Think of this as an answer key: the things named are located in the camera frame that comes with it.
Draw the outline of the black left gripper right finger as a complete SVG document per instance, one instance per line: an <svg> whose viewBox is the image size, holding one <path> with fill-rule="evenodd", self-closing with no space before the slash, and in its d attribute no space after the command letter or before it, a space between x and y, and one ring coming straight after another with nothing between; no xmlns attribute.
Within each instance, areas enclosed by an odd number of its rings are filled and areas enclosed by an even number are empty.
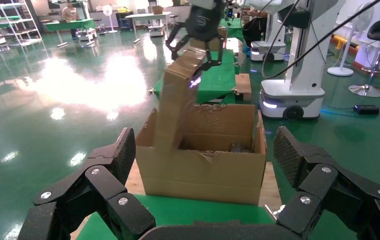
<svg viewBox="0 0 380 240"><path fill-rule="evenodd" d="M324 211L335 214L359 240L380 240L380 184L338 164L323 148L277 129L274 158L295 193L265 227L268 240L306 240Z"/></svg>

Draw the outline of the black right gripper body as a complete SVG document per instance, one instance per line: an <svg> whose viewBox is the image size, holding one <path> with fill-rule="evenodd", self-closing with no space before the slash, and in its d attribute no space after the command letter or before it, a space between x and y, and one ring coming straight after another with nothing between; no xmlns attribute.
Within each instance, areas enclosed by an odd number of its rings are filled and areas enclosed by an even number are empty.
<svg viewBox="0 0 380 240"><path fill-rule="evenodd" d="M218 26L224 13L224 0L189 0L190 14L185 28L190 38L209 42L218 35Z"/></svg>

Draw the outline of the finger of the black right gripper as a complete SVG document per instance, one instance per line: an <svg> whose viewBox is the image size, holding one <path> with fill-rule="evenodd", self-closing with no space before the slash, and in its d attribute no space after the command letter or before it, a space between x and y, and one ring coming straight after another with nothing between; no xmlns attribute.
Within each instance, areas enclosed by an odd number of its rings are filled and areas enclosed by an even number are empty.
<svg viewBox="0 0 380 240"><path fill-rule="evenodd" d="M176 60L178 58L178 51L182 49L190 40L190 35L186 34L182 39L175 40L178 32L181 29L187 29L187 23L185 22L177 22L174 24L171 33L169 34L168 39L165 41L165 45L171 51L172 60Z"/></svg>
<svg viewBox="0 0 380 240"><path fill-rule="evenodd" d="M206 52L206 61L201 64L197 72L205 72L212 67L217 67L222 64L223 49L225 38L217 35L214 39L209 41L193 40L193 47L202 49Z"/></svg>

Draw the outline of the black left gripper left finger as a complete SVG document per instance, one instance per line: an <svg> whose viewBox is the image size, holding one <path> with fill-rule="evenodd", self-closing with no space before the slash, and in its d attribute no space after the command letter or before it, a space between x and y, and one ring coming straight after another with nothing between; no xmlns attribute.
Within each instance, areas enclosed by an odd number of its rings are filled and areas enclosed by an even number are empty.
<svg viewBox="0 0 380 240"><path fill-rule="evenodd" d="M94 149L74 173L38 192L20 240L68 240L92 213L119 240L137 240L155 227L154 216L125 187L136 156L134 130Z"/></svg>

